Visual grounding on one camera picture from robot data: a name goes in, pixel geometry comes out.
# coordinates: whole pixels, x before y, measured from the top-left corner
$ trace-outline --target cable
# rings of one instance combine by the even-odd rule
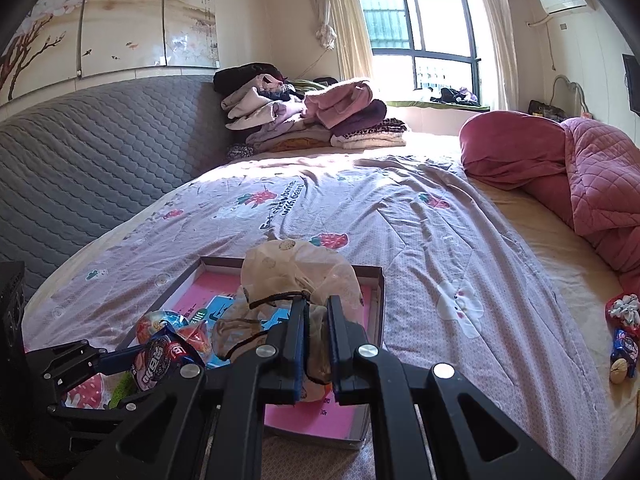
[[[538,27],[540,25],[545,25],[545,23],[548,23],[549,21],[551,21],[554,18],[554,16],[552,16],[551,14],[548,14],[546,16],[546,18],[543,18],[542,20],[540,20],[539,22],[534,22],[534,23],[529,23],[527,22],[527,25],[529,25],[529,27]]]
[[[551,54],[551,70],[556,71],[556,62],[554,61],[554,50],[551,47],[551,35],[549,34],[549,24],[546,23],[546,38],[549,40],[549,54]]]
[[[302,74],[300,74],[296,79],[302,79],[302,76],[305,75],[307,72],[309,72],[309,70],[311,70],[313,67],[315,67],[318,64],[318,62],[322,59],[322,56],[324,56],[324,54],[326,54],[327,51],[329,51],[329,50],[331,50],[331,49],[327,47],[324,50],[324,52],[322,54],[320,54],[320,57],[318,59],[316,59],[312,64],[310,64],[308,67],[306,67],[305,71]]]

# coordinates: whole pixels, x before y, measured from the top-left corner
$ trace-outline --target television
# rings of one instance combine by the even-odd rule
[[[626,87],[629,90],[629,105],[631,111],[640,116],[640,63],[635,56],[623,54],[625,62]]]

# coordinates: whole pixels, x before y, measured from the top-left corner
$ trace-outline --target curtain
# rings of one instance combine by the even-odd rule
[[[318,16],[320,27],[316,31],[316,38],[323,48],[331,50],[335,47],[335,31],[329,25],[331,19],[331,2],[329,0],[312,0]]]
[[[332,9],[340,77],[373,76],[373,53],[360,0],[329,0]]]
[[[518,110],[518,67],[508,0],[482,0],[494,43],[498,78],[497,107]]]

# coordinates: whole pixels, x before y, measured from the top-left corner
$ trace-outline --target cherry blossom painting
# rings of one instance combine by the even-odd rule
[[[0,57],[0,104],[76,76],[82,1],[39,0],[31,9]]]
[[[0,105],[77,76],[217,61],[214,0],[39,0],[0,57]]]
[[[82,76],[164,65],[162,0],[85,0]]]

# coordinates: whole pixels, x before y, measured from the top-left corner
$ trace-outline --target gray upholstered headboard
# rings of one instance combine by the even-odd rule
[[[26,262],[27,297],[84,245],[224,164],[220,100],[210,76],[152,77],[0,123],[0,260]]]

